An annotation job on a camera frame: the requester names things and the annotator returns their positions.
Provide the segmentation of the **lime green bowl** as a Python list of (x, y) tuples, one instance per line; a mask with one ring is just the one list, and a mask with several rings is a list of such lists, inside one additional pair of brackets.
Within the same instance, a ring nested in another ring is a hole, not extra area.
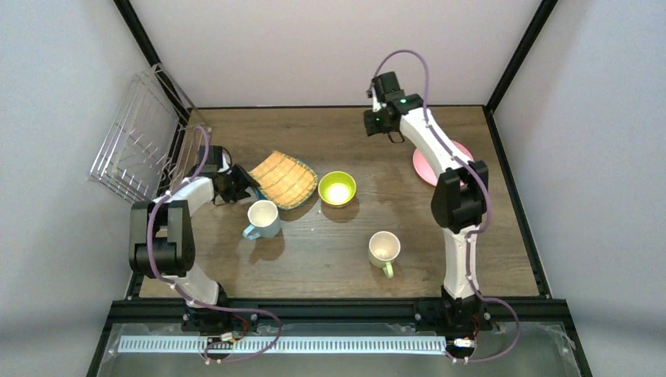
[(344, 171), (332, 171), (325, 174), (318, 184), (318, 194), (329, 207), (348, 205), (357, 193), (355, 179)]

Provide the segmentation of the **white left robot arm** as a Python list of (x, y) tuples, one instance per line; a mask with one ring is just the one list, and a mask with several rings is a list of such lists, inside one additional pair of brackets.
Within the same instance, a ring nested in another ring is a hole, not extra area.
[(191, 216), (206, 203), (237, 203), (246, 198), (260, 199), (257, 182), (241, 166), (234, 164), (228, 150), (213, 145), (201, 147), (198, 157), (206, 157), (198, 176), (198, 166), (185, 175), (186, 186), (172, 196), (132, 205), (130, 212), (129, 265), (135, 273), (155, 279), (149, 261), (148, 243), (157, 271), (176, 292), (185, 294), (187, 305), (199, 308), (223, 306), (224, 288), (195, 263), (196, 245)]

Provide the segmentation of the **metal wire dish rack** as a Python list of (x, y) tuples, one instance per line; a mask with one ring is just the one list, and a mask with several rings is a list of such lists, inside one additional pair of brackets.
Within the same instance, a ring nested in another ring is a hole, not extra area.
[(90, 176), (129, 203), (149, 201), (192, 175), (211, 132), (166, 67), (154, 64), (133, 76)]

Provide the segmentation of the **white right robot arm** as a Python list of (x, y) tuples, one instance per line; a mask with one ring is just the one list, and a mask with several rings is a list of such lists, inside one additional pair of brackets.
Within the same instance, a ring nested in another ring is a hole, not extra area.
[[(443, 296), (455, 314), (473, 312), (484, 298), (479, 291), (475, 253), (477, 237), (491, 217), (489, 169), (482, 161), (468, 159), (438, 126), (423, 95), (406, 94), (395, 72), (375, 73), (367, 91), (372, 107), (364, 111), (367, 135), (399, 134), (410, 140), (436, 175), (431, 213), (445, 237), (446, 271)], [(318, 178), (299, 160), (272, 153), (252, 170), (231, 166), (224, 189), (239, 199), (254, 189), (280, 209), (291, 209), (313, 193), (333, 207), (353, 197), (354, 180), (341, 171)]]

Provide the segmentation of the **light blue mug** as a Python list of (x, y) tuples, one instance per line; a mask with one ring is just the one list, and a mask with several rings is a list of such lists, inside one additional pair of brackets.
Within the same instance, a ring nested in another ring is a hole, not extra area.
[(254, 202), (247, 211), (248, 227), (243, 231), (247, 240), (273, 238), (281, 230), (280, 216), (276, 204), (263, 199)]

